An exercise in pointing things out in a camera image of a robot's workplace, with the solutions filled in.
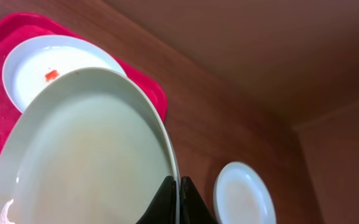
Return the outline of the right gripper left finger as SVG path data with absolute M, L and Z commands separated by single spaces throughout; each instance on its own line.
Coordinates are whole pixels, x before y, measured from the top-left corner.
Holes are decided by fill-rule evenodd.
M 176 198 L 176 181 L 169 175 L 163 180 L 144 215 L 136 224 L 174 224 Z

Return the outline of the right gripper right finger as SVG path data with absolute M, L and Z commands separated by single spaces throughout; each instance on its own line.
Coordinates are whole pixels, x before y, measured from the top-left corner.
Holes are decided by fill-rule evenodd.
M 180 182 L 180 224 L 218 224 L 187 176 Z

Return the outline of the light blue plate bottom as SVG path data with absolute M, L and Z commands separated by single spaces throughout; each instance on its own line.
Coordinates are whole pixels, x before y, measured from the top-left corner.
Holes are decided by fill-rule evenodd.
M 263 180 L 242 162 L 230 162 L 220 171 L 213 189 L 213 207 L 219 224 L 277 223 Z

